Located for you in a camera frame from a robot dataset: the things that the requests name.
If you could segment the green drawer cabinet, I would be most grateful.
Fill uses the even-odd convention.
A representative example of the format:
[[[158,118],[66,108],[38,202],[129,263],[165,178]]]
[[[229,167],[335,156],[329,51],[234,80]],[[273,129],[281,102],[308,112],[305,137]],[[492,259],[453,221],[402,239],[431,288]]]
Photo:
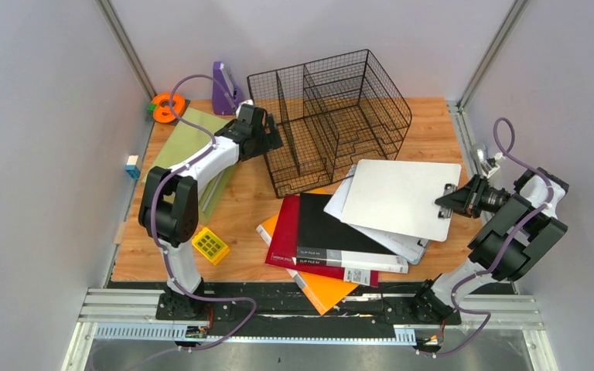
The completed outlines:
[[[193,108],[187,108],[183,118],[193,124],[198,124],[206,128],[212,133],[221,129],[228,122],[227,119]],[[171,165],[178,164],[182,160],[188,159],[191,155],[195,155],[198,150],[209,142],[210,137],[207,134],[198,129],[191,128],[184,123],[179,123],[174,127],[172,134],[149,168],[155,166],[169,168]],[[224,194],[224,190],[234,174],[234,170],[235,166],[233,165],[222,171],[205,186],[202,186],[200,183],[199,221],[201,224],[208,225],[211,221],[214,210],[217,208],[217,204]]]

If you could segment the black wire mesh basket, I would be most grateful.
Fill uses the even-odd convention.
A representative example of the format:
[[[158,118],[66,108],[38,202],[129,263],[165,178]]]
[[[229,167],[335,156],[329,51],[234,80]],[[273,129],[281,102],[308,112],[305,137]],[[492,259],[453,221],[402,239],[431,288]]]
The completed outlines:
[[[412,112],[368,49],[247,76],[283,146],[265,155],[279,199],[341,181],[361,159],[396,159]]]

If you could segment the papers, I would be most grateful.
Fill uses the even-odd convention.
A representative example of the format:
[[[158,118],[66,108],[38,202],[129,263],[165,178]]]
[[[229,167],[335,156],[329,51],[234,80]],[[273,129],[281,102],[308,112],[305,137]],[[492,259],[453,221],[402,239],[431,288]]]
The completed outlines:
[[[324,207],[324,212],[342,221],[342,212],[348,193],[350,191],[353,176],[356,171],[356,165],[352,165],[341,182],[341,185],[334,192],[329,202]],[[386,247],[392,253],[402,256],[408,263],[418,264],[424,255],[425,249],[429,245],[429,240],[401,235],[398,233],[391,233],[371,229],[368,227],[355,226],[349,224],[352,228],[361,232],[366,237]]]

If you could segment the white clipboard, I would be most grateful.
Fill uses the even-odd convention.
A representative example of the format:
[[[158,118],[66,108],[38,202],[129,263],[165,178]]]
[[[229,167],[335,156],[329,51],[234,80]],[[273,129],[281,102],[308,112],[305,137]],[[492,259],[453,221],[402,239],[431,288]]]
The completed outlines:
[[[435,201],[457,186],[462,166],[440,162],[363,159],[342,210],[344,223],[443,242],[451,219]]]

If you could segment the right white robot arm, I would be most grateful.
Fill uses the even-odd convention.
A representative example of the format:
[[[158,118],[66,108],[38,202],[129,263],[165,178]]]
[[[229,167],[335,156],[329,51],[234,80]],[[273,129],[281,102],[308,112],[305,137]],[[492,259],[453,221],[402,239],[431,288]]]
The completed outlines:
[[[425,281],[408,306],[411,316],[418,322],[440,322],[478,288],[523,277],[567,232],[556,206],[568,191],[567,182],[543,168],[525,171],[513,192],[492,187],[481,175],[460,189],[447,185],[435,200],[439,218],[451,213],[493,216],[469,242],[469,256],[461,265]]]

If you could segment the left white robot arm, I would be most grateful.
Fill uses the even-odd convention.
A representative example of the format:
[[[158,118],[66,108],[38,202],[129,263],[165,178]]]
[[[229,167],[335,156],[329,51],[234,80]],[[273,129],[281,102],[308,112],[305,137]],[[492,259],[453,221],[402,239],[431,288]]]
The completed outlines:
[[[179,296],[176,309],[185,318],[196,319],[209,300],[191,247],[200,221],[200,193],[227,168],[279,149],[283,140],[274,116],[250,101],[240,104],[234,118],[215,131],[184,117],[179,121],[206,135],[207,141],[175,165],[149,169],[138,223],[160,251],[168,290]]]

